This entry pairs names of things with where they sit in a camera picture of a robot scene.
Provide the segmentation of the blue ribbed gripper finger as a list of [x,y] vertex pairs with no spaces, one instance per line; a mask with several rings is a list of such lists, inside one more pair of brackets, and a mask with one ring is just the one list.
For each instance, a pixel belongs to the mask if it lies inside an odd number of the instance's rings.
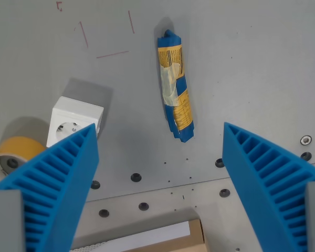
[[27,251],[70,251],[98,163],[91,124],[0,181],[0,191],[22,194]]
[[315,166],[226,122],[223,163],[263,251],[308,251],[305,191]]

